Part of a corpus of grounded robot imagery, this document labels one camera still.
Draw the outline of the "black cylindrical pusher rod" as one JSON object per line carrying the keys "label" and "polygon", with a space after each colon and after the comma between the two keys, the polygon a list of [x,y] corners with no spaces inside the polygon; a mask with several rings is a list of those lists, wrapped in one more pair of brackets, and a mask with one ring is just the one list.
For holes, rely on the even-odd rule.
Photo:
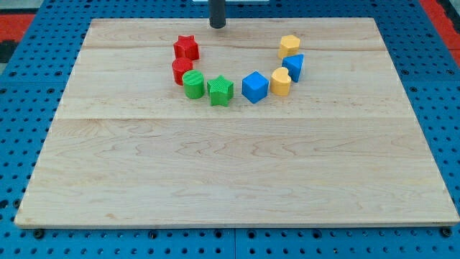
{"label": "black cylindrical pusher rod", "polygon": [[209,24],[214,29],[226,26],[226,1],[208,0]]}

